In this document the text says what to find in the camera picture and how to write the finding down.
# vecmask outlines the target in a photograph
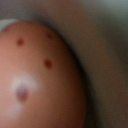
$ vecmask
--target blood spot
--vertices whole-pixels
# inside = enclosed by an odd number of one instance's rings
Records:
[[[17,45],[18,46],[23,46],[24,45],[24,39],[20,38],[17,40]]]
[[[53,38],[53,35],[52,35],[52,33],[50,33],[50,32],[47,32],[47,33],[46,33],[46,36],[47,36],[49,39],[52,39],[52,38]]]
[[[46,66],[47,68],[49,68],[49,69],[52,68],[52,62],[51,62],[51,60],[46,59],[46,60],[44,61],[44,64],[45,64],[45,66]]]
[[[28,98],[28,89],[24,86],[19,87],[16,90],[16,96],[20,102],[25,102]]]

